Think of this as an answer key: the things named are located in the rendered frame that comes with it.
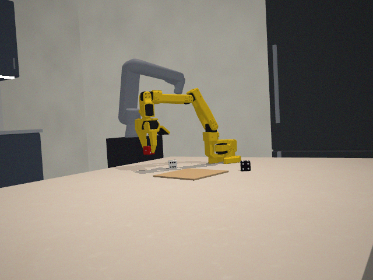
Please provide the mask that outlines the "tan square mat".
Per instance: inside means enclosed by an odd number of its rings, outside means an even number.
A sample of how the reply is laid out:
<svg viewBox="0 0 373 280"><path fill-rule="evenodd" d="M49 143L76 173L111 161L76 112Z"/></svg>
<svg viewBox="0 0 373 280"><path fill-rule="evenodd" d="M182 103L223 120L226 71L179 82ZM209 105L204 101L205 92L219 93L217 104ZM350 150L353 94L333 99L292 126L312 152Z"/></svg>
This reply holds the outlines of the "tan square mat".
<svg viewBox="0 0 373 280"><path fill-rule="evenodd" d="M228 173L229 170L209 170L209 169L182 169L177 171L171 171L168 173L162 173L153 175L153 177L161 177L168 179L181 179L181 180L199 180L218 174Z"/></svg>

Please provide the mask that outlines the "red die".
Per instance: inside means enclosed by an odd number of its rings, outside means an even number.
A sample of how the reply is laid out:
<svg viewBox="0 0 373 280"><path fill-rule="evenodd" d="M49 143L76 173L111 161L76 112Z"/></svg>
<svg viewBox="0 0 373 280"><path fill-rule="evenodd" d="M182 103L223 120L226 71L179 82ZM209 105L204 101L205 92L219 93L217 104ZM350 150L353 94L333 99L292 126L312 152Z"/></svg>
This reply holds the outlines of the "red die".
<svg viewBox="0 0 373 280"><path fill-rule="evenodd" d="M143 147L143 154L144 155L153 155L153 154L155 154L155 152L154 153L151 152L151 146L144 146Z"/></svg>

